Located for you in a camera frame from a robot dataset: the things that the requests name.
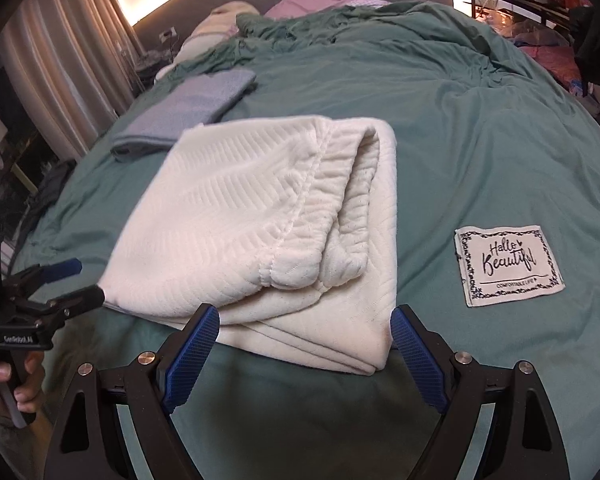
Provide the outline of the dark clothes pile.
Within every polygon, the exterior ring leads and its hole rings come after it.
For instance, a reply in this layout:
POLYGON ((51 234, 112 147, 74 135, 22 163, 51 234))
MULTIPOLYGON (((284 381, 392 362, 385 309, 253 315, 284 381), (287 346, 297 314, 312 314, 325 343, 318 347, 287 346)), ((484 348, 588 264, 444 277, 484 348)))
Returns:
POLYGON ((26 209, 18 226, 16 244, 12 260, 10 260, 10 266, 14 266, 16 258, 21 252, 28 236, 35 230, 38 222, 46 214, 46 211, 57 203, 62 190, 75 169, 75 160, 69 159, 58 162, 50 168, 38 190, 28 199, 26 209))

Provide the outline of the white fabric label patch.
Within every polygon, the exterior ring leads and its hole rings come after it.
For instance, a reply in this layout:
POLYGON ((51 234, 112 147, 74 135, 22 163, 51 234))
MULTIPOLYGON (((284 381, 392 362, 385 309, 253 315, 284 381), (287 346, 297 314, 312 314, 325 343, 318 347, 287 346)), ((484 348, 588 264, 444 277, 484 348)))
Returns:
POLYGON ((553 295, 565 289, 539 226, 464 226, 455 231, 454 245, 470 308, 553 295))

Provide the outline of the beige curtain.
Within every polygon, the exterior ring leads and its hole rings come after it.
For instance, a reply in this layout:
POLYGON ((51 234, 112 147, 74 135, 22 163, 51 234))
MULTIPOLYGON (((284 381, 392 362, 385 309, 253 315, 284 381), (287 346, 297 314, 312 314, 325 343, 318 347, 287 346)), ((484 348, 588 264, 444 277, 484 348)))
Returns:
POLYGON ((83 157, 129 109, 144 52, 118 0, 23 0, 0 33, 12 88, 60 159, 83 157))

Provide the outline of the folded grey garment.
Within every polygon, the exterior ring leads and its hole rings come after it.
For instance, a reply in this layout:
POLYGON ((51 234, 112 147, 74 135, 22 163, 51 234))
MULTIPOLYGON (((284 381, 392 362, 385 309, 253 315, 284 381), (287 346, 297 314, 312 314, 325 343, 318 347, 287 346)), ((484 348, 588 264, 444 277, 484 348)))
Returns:
POLYGON ((114 135, 112 156, 124 162, 169 151, 185 130, 218 122, 255 81, 245 68, 187 79, 114 135))

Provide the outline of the green duvet cover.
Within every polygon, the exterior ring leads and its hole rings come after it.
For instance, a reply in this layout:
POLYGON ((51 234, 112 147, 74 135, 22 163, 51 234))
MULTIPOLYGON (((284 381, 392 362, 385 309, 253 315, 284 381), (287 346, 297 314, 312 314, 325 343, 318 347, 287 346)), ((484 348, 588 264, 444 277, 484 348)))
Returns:
MULTIPOLYGON (((183 64, 130 108, 186 78, 242 66, 257 85, 230 118, 370 116, 396 134, 398 299, 483 364, 532 362, 570 474, 600 469, 600 126, 489 26, 440 3, 245 16, 239 35, 183 64), (471 308, 454 254, 462 226, 543 230, 565 288, 471 308)), ((208 479, 403 479, 438 420, 397 353, 358 376, 215 346, 174 422, 208 479)))

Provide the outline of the white duck plush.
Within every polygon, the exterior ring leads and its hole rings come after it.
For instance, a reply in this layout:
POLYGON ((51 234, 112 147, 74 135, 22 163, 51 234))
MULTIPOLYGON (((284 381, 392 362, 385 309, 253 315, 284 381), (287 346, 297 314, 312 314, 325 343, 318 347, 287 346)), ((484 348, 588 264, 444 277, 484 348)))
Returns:
POLYGON ((174 70, 178 64, 190 61, 220 42, 236 35, 238 33, 236 20, 239 14, 259 15, 260 12, 255 6, 245 1, 231 1, 213 9, 183 41, 173 61, 158 71, 155 82, 174 70))

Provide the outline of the black clothes on rack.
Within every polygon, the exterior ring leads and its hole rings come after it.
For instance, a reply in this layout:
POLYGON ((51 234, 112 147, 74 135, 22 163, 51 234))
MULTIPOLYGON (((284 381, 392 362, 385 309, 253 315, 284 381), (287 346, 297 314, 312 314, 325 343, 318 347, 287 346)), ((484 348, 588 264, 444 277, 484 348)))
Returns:
POLYGON ((583 83, 600 86, 600 12, 578 6, 568 12, 574 60, 583 83))

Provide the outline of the black metal shelf rack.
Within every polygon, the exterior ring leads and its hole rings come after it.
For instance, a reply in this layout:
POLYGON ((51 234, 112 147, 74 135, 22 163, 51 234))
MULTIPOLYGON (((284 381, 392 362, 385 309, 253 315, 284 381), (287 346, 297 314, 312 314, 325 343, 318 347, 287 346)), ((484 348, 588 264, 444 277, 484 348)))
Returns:
POLYGON ((600 124, 600 86, 586 86, 574 60, 570 10, 533 0, 470 0, 471 16, 489 24, 543 67, 600 124))

